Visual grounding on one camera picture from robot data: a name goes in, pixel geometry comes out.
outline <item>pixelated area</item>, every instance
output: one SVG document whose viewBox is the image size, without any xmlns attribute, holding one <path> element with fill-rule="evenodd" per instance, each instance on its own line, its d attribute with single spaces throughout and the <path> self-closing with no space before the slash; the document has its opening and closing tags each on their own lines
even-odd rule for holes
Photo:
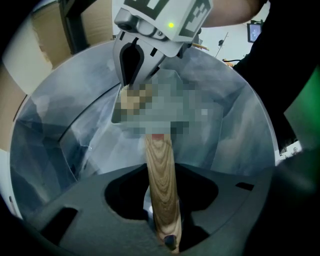
<svg viewBox="0 0 320 256">
<path fill-rule="evenodd" d="M 212 100 L 204 91 L 183 83 L 175 71 L 160 70 L 146 84 L 122 88 L 112 123 L 135 135 L 188 134 L 212 114 Z"/>
</svg>

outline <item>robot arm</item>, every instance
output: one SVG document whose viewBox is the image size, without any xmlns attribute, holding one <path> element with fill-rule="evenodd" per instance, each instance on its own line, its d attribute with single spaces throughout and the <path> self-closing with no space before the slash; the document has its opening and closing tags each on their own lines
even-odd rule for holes
<svg viewBox="0 0 320 256">
<path fill-rule="evenodd" d="M 114 20 L 121 29 L 113 49 L 121 84 L 141 84 L 166 57 L 182 58 L 212 8 L 212 0 L 124 0 Z"/>
</svg>

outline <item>marble surface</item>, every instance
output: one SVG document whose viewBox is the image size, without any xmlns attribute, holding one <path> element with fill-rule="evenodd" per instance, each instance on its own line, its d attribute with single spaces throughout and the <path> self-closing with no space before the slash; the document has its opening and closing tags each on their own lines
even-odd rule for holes
<svg viewBox="0 0 320 256">
<path fill-rule="evenodd" d="M 10 171 L 24 218 L 77 181 L 145 163 L 143 135 L 128 136 L 111 123 L 120 88 L 113 45 L 104 43 L 67 60 L 17 117 Z M 199 125 L 187 120 L 187 130 L 172 134 L 176 163 L 245 176 L 275 165 L 278 148 L 268 114 L 233 69 L 195 48 L 183 59 L 167 59 L 161 68 L 175 71 L 190 95 L 199 95 L 194 118 L 196 113 L 207 117 Z"/>
</svg>

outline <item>green object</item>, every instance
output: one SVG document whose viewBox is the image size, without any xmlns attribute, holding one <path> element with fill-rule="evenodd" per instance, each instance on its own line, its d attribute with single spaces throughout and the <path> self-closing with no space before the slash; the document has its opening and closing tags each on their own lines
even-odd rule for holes
<svg viewBox="0 0 320 256">
<path fill-rule="evenodd" d="M 303 149 L 320 146 L 320 66 L 284 115 Z"/>
</svg>

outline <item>black metal frame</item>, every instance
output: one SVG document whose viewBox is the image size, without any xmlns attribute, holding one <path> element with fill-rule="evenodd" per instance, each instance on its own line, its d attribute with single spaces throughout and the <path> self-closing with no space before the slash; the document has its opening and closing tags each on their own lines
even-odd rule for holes
<svg viewBox="0 0 320 256">
<path fill-rule="evenodd" d="M 75 55 L 87 49 L 87 42 L 81 14 L 96 0 L 60 0 L 59 9 L 64 33 L 71 54 Z"/>
</svg>

